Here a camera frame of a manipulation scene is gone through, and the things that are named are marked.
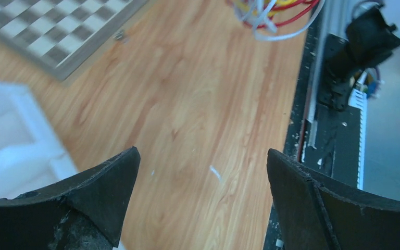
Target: white debris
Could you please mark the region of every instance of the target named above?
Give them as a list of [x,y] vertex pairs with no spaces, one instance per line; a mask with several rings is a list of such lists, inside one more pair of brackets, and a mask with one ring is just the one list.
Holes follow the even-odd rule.
[[303,150],[301,153],[301,163],[304,163],[304,159],[306,158],[306,147],[307,147],[307,143],[304,143]]
[[284,242],[280,239],[277,239],[277,241],[275,242],[276,247],[282,248],[283,245],[284,245]]
[[217,176],[218,181],[221,181],[221,176],[218,171],[213,167],[213,165],[209,166],[209,169]]

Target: yellow wire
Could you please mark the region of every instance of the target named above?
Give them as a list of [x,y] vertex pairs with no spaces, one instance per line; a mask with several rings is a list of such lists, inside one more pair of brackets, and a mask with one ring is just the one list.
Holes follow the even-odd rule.
[[[243,2],[244,0],[233,0],[234,5],[243,12],[248,12],[251,8]],[[277,6],[285,6],[296,2],[297,0],[277,0]],[[269,4],[270,0],[265,0],[265,4]],[[275,14],[282,12],[280,11],[273,11],[271,10],[268,12],[268,17],[273,17]]]

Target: small screw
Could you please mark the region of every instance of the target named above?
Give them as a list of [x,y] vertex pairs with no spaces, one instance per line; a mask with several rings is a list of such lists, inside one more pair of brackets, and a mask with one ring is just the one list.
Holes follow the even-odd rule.
[[114,39],[116,41],[120,41],[124,38],[125,34],[123,32],[123,30],[119,30],[116,34],[114,34]]

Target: white wire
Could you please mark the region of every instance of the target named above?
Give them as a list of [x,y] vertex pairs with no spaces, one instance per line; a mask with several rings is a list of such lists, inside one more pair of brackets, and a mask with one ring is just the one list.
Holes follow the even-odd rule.
[[318,3],[318,7],[315,10],[314,14],[310,17],[307,24],[304,27],[302,27],[300,30],[298,30],[294,33],[287,34],[287,35],[278,35],[278,36],[263,35],[263,34],[260,34],[259,32],[257,32],[257,30],[255,30],[255,32],[254,32],[255,39],[258,39],[261,41],[280,41],[280,40],[286,40],[289,38],[293,38],[293,37],[301,34],[303,31],[307,30],[310,27],[310,25],[315,21],[318,14],[320,14],[321,10],[323,9],[323,5],[324,5],[325,1],[326,0],[320,0],[320,2]]
[[277,26],[268,18],[268,13],[271,11],[271,9],[274,7],[274,5],[277,3],[277,0],[272,0],[270,1],[270,3],[268,4],[268,6],[266,8],[264,8],[264,1],[263,0],[249,0],[248,1],[248,6],[250,11],[244,13],[242,11],[240,11],[242,14],[239,16],[237,14],[237,9],[236,7],[234,7],[235,9],[235,13],[238,17],[239,20],[241,21],[246,21],[248,20],[248,18],[251,16],[251,14],[253,13],[254,9],[257,9],[257,13],[260,13],[259,15],[257,15],[257,18],[255,19],[255,21],[251,22],[252,24],[252,32],[255,36],[255,39],[257,40],[261,40],[261,41],[280,41],[280,40],[286,40],[289,38],[293,38],[299,34],[301,34],[303,31],[307,30],[310,25],[315,21],[315,19],[317,18],[318,14],[320,14],[321,10],[323,9],[323,5],[325,3],[326,0],[320,0],[318,3],[318,7],[315,10],[314,14],[310,17],[309,21],[307,22],[307,24],[302,27],[300,30],[294,32],[294,33],[290,33],[290,34],[286,34],[286,35],[274,35],[274,36],[269,36],[269,35],[263,35],[260,34],[258,32],[257,27],[260,24],[266,24],[267,26],[267,30],[270,31],[271,33],[276,33],[277,32]]

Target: styrofoam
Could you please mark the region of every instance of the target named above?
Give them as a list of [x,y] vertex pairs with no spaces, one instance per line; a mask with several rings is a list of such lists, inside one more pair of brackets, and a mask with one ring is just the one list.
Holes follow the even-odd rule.
[[[0,83],[0,198],[78,173],[30,89]],[[118,249],[124,249],[120,243]]]

